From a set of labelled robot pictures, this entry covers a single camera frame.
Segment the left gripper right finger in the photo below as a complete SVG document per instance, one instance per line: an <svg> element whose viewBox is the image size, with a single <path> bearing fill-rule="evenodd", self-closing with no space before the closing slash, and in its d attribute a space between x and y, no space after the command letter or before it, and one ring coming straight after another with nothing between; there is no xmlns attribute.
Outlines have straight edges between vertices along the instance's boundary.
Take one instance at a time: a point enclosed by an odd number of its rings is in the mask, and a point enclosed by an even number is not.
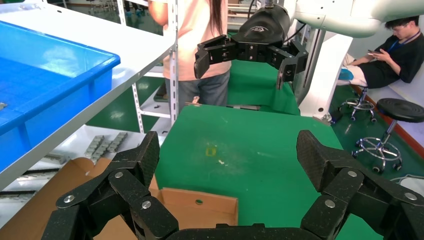
<svg viewBox="0 0 424 240"><path fill-rule="evenodd" d="M424 198L367 170L350 154L325 146L309 130L296 142L297 160L319 197L300 227L320 240L334 240L349 216L363 219L385 240L424 237Z"/></svg>

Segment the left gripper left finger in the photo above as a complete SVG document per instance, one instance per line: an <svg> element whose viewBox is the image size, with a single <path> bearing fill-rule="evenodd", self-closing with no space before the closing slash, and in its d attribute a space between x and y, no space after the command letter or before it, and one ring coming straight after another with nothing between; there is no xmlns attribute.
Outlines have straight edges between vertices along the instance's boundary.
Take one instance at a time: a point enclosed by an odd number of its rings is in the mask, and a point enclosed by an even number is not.
<svg viewBox="0 0 424 240"><path fill-rule="evenodd" d="M43 240L92 240L120 216L139 240L165 240L179 230L177 219L149 186L159 162L157 132L117 153L98 176L63 194L42 234Z"/></svg>

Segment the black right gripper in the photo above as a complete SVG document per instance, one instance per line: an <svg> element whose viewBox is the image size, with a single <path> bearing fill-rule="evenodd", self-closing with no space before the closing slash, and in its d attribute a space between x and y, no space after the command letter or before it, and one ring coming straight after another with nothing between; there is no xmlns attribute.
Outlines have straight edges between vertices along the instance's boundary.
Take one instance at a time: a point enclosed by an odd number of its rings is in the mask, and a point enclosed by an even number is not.
<svg viewBox="0 0 424 240"><path fill-rule="evenodd" d="M201 79L211 65L232 60L268 63L278 69L276 89L306 69L309 53L297 40L283 45L291 21L280 5L262 7L231 37L220 35L197 45L194 75Z"/></svg>

